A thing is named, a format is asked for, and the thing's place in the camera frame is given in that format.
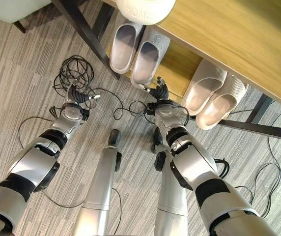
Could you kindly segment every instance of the beige slipper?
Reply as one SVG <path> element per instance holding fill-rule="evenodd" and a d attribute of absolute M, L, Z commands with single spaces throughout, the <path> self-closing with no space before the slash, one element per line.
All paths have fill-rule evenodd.
<path fill-rule="evenodd" d="M 196 116 L 196 123 L 201 129 L 211 129 L 229 114 L 241 101 L 248 88 L 228 73 L 224 85 L 209 99 L 203 110 Z"/>
<path fill-rule="evenodd" d="M 182 106 L 189 110 L 191 116 L 200 113 L 213 93 L 224 84 L 226 76 L 225 70 L 203 59 L 186 89 Z"/>

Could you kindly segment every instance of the gray slipper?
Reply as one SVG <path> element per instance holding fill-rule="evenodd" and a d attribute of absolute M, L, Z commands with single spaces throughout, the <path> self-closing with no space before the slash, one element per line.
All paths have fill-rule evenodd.
<path fill-rule="evenodd" d="M 166 54 L 170 39 L 146 27 L 137 52 L 134 68 L 131 74 L 131 83 L 135 87 L 139 84 L 148 85 Z"/>
<path fill-rule="evenodd" d="M 113 39 L 110 67 L 116 73 L 124 74 L 131 67 L 144 27 L 127 20 L 120 13 L 116 25 L 118 27 Z"/>

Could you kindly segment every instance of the striped carpet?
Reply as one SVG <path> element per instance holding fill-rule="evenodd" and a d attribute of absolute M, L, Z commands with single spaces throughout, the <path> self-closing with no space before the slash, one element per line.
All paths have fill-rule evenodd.
<path fill-rule="evenodd" d="M 101 2 L 80 2 L 80 10 L 92 26 Z M 102 45 L 110 42 L 114 19 L 111 20 Z M 52 89 L 53 79 L 64 59 L 81 55 L 91 62 L 95 79 L 93 87 L 116 93 L 124 106 L 134 100 L 153 101 L 146 93 L 135 89 L 129 80 L 115 80 L 103 67 L 89 47 L 61 14 L 50 4 L 24 18 L 27 33 L 20 33 L 13 25 L 0 20 L 0 181 L 6 176 L 10 160 L 21 150 L 16 134 L 19 124 L 27 117 L 52 118 L 50 106 L 63 104 L 63 98 Z M 80 202 L 86 195 L 96 168 L 99 154 L 111 129 L 121 131 L 119 150 L 122 153 L 120 171 L 115 174 L 114 187 L 122 196 L 122 235 L 152 236 L 159 197 L 161 173 L 155 171 L 155 156 L 150 152 L 154 125 L 144 118 L 124 112 L 121 120 L 113 119 L 119 102 L 111 94 L 101 91 L 98 106 L 59 158 L 60 170 L 47 189 L 61 204 Z M 236 111 L 254 107 L 261 93 L 249 88 Z M 273 103 L 261 124 L 271 125 L 281 112 L 281 105 Z M 249 112 L 230 115 L 229 119 L 245 121 Z M 27 144 L 50 123 L 38 119 L 27 121 L 21 130 L 22 142 Z M 281 117 L 275 126 L 281 127 Z M 197 128 L 193 121 L 188 130 L 216 158 L 225 158 L 231 166 L 226 180 L 232 185 L 253 188 L 254 176 L 263 163 L 273 161 L 267 138 L 257 134 L 217 126 L 209 131 Z M 281 141 L 271 138 L 272 150 L 281 165 Z M 276 168 L 267 168 L 257 183 L 253 206 L 262 213 L 267 205 L 267 193 L 276 177 Z M 245 189 L 240 190 L 249 199 Z M 206 236 L 194 194 L 187 191 L 189 235 Z M 54 205 L 42 193 L 31 197 L 26 212 L 15 230 L 18 236 L 71 235 L 79 208 L 65 209 Z M 281 184 L 272 198 L 267 221 L 281 235 Z M 119 199 L 112 196 L 107 232 L 112 234 L 119 220 Z"/>

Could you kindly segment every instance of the white slipper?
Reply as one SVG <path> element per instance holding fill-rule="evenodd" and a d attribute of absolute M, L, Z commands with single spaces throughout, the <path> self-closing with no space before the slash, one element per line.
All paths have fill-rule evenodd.
<path fill-rule="evenodd" d="M 120 13 L 116 18 L 118 27 L 114 35 L 110 56 L 110 67 L 119 74 L 129 71 L 143 32 L 143 25 L 124 18 Z"/>
<path fill-rule="evenodd" d="M 224 85 L 211 96 L 206 106 L 196 116 L 199 128 L 211 129 L 218 124 L 239 104 L 247 89 L 247 84 L 228 73 Z"/>
<path fill-rule="evenodd" d="M 224 84 L 226 76 L 225 70 L 203 59 L 186 89 L 182 106 L 189 110 L 191 116 L 200 113 L 213 93 Z"/>
<path fill-rule="evenodd" d="M 170 39 L 146 27 L 142 36 L 137 57 L 131 74 L 131 83 L 137 87 L 139 84 L 148 85 L 166 54 Z"/>

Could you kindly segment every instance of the table frame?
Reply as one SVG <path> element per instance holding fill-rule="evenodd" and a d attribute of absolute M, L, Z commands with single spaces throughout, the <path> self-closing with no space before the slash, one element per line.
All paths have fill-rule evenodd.
<path fill-rule="evenodd" d="M 52 3 L 64 15 L 67 21 L 74 27 L 77 33 L 87 43 L 87 45 L 91 48 L 91 50 L 103 63 L 103 65 L 112 73 L 112 75 L 116 79 L 119 79 L 121 75 L 115 73 L 110 68 L 109 57 L 106 54 L 106 50 L 100 44 L 102 36 L 114 12 L 114 7 L 104 2 L 97 16 L 97 20 L 93 28 L 91 29 L 74 1 L 52 0 Z M 258 124 L 271 102 L 272 99 L 263 94 L 246 122 L 221 120 L 218 125 L 281 139 L 281 128 Z"/>

